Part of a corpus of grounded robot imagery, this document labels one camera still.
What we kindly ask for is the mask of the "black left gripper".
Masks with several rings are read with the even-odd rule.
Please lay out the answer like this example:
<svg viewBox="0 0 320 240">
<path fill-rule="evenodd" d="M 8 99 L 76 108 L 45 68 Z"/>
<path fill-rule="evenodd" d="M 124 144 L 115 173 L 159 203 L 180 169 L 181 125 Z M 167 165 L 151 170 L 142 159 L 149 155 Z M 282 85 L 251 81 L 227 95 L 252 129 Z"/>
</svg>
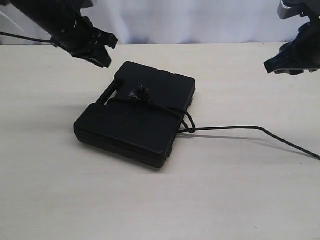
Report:
<svg viewBox="0 0 320 240">
<path fill-rule="evenodd" d="M 55 16 L 50 21 L 49 34 L 52 45 L 99 68 L 109 68 L 112 63 L 106 48 L 100 46 L 115 49 L 118 44 L 113 33 L 95 28 L 86 16 L 79 14 Z"/>
</svg>

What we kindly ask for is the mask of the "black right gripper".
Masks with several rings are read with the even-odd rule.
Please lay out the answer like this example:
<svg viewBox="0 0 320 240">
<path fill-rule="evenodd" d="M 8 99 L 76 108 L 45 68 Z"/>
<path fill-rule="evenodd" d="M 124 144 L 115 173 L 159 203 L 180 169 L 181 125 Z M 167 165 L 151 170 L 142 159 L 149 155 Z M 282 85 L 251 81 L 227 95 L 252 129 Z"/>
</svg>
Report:
<svg viewBox="0 0 320 240">
<path fill-rule="evenodd" d="M 320 23 L 308 22 L 295 40 L 280 47 L 279 54 L 263 63 L 268 74 L 310 73 L 320 70 Z"/>
</svg>

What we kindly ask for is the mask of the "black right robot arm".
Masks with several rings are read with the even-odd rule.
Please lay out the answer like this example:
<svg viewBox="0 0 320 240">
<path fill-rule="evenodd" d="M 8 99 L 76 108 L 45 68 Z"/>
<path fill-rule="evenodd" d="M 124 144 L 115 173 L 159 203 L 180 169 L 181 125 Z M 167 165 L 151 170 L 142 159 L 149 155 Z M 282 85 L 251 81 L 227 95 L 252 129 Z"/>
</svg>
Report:
<svg viewBox="0 0 320 240">
<path fill-rule="evenodd" d="M 286 20 L 295 16 L 309 21 L 298 29 L 294 40 L 283 44 L 276 56 L 265 61 L 267 73 L 296 76 L 320 69 L 320 2 L 318 0 L 281 0 L 278 17 Z"/>
</svg>

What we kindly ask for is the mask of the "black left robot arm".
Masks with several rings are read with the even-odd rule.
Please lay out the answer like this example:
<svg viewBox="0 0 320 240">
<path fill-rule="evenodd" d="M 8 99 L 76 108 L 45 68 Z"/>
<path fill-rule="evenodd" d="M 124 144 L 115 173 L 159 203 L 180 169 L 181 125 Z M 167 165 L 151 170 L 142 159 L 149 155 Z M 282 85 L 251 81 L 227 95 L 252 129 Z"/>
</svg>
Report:
<svg viewBox="0 0 320 240">
<path fill-rule="evenodd" d="M 2 0 L 1 6 L 13 5 L 47 32 L 46 40 L 72 57 L 100 68 L 108 68 L 112 59 L 106 47 L 114 49 L 117 37 L 94 27 L 82 9 L 92 8 L 96 0 Z"/>
</svg>

